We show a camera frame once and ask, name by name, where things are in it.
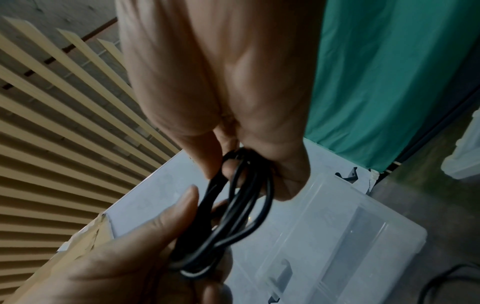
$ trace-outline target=white plastic container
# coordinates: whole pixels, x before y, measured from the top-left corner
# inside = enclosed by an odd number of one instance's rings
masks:
[[[472,116],[462,138],[456,142],[455,151],[441,165],[443,172],[455,179],[480,174],[480,110]]]
[[[251,286],[236,290],[237,277],[227,283],[244,304],[267,304],[267,295],[284,304],[382,303],[426,237],[348,182],[321,175],[293,201],[276,202],[267,222],[234,245]]]

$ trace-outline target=person's left hand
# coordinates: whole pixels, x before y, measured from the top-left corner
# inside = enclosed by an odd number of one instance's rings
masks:
[[[216,278],[189,281],[166,269],[172,242],[193,221],[198,200],[198,189],[191,186],[174,206],[74,261],[18,303],[231,304],[232,294],[223,284],[231,256],[224,257],[226,269]]]

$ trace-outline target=black cord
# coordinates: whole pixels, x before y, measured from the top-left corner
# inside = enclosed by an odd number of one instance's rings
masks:
[[[212,207],[228,180],[222,170],[208,184],[205,196],[190,227],[178,238],[171,253],[170,270],[179,270],[189,279],[209,275],[222,259],[225,250],[232,244],[253,233],[265,221],[272,206],[274,183],[270,162],[253,150],[240,148],[223,157],[240,161],[230,183],[226,210],[220,223],[212,228]],[[236,191],[243,172],[246,177]],[[265,203],[259,215],[246,226],[260,191],[265,185]]]
[[[439,290],[445,283],[452,282],[452,281],[459,281],[459,280],[480,283],[479,278],[470,277],[466,275],[452,276],[454,272],[462,268],[474,268],[474,269],[480,270],[480,265],[476,263],[458,264],[450,268],[449,270],[435,276],[430,281],[428,281],[428,283],[425,284],[425,286],[421,289],[420,295],[418,296],[417,304],[424,304],[425,299],[430,291],[431,291],[431,300],[434,300]]]

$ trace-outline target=floor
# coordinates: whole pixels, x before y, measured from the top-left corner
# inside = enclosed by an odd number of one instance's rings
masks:
[[[436,274],[461,262],[480,262],[480,176],[457,181],[440,169],[474,110],[465,113],[373,188],[374,199],[428,231],[425,246],[385,304],[416,303],[420,289]],[[480,285],[448,284],[434,303],[480,303]]]

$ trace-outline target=teal cloth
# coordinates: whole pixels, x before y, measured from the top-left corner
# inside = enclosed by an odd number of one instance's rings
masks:
[[[383,172],[480,34],[480,0],[330,0],[305,136]]]

